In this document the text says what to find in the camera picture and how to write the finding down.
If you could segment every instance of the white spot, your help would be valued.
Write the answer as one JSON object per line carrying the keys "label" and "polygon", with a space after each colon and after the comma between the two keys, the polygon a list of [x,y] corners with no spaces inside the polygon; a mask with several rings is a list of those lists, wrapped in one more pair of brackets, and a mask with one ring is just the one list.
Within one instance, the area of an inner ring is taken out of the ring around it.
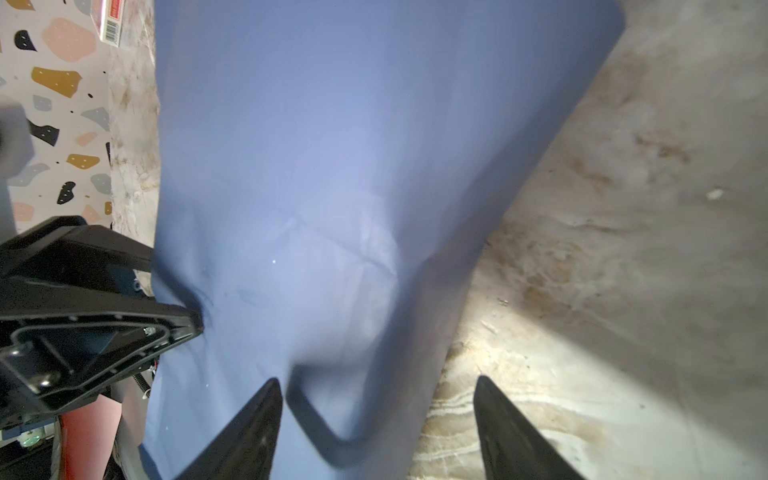
{"label": "white spot", "polygon": [[723,189],[722,188],[715,188],[707,192],[707,199],[708,200],[717,200],[718,198],[723,196]]}

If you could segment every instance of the terrazzo patterned wallpaper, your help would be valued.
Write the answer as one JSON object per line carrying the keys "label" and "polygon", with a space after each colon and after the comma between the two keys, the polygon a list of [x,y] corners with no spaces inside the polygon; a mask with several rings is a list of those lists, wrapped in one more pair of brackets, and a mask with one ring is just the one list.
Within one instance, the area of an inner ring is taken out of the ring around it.
{"label": "terrazzo patterned wallpaper", "polygon": [[24,105],[35,157],[8,181],[19,231],[55,215],[109,226],[108,45],[90,0],[0,0],[0,92]]}

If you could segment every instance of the blue fabric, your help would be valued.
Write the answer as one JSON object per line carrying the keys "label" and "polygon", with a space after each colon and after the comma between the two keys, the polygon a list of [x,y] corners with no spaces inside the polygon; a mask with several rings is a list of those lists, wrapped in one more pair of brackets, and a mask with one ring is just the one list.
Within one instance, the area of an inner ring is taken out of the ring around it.
{"label": "blue fabric", "polygon": [[483,240],[624,25],[613,0],[156,5],[163,355],[178,475],[276,376],[272,477],[403,478]]}

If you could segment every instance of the blue cloth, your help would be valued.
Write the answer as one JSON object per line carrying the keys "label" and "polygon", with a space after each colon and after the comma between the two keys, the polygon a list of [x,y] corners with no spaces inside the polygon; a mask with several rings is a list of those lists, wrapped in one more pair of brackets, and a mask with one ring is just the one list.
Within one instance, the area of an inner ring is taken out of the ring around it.
{"label": "blue cloth", "polygon": [[179,474],[276,376],[273,479],[404,478],[470,274],[624,26],[613,0],[156,4],[163,355]]}

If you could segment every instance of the gray blurred object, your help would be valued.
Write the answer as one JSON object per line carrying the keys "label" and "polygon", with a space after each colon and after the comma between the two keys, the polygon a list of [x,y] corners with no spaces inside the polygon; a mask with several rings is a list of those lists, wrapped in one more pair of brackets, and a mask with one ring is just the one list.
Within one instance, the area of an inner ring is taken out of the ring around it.
{"label": "gray blurred object", "polygon": [[271,478],[403,478],[484,239],[621,10],[169,0],[155,18],[153,288],[206,326],[153,384],[157,472],[182,472],[275,376]]}
{"label": "gray blurred object", "polygon": [[35,156],[24,107],[0,94],[0,243],[16,235],[6,181],[22,172]]}

